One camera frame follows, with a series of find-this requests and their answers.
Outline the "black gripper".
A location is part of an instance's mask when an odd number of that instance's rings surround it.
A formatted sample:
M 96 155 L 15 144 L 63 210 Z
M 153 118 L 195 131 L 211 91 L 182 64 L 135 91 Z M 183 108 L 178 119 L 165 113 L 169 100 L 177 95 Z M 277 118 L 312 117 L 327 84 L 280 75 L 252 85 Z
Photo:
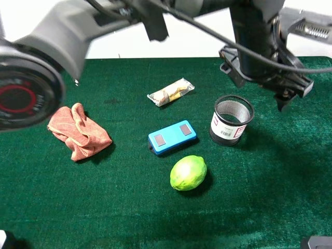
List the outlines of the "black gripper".
M 224 46 L 219 55 L 224 59 L 220 70 L 227 74 L 238 88 L 246 82 L 257 83 L 275 93 L 278 111 L 282 112 L 295 98 L 305 97 L 313 88 L 314 81 L 302 73 L 287 72 L 266 65 L 249 56 L 240 55 L 233 48 Z

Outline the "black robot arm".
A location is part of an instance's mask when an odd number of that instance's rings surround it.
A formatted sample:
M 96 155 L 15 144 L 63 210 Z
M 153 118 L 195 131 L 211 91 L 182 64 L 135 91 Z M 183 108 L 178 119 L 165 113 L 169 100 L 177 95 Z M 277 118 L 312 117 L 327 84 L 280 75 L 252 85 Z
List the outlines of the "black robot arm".
M 272 90 L 282 109 L 313 87 L 310 72 L 286 48 L 281 21 L 283 1 L 61 1 L 29 35 L 1 38 L 1 131 L 43 122 L 60 107 L 65 94 L 61 72 L 82 74 L 91 42 L 142 23 L 148 38 L 168 37 L 163 15 L 195 25 L 195 17 L 228 8 L 236 41 L 229 69 Z

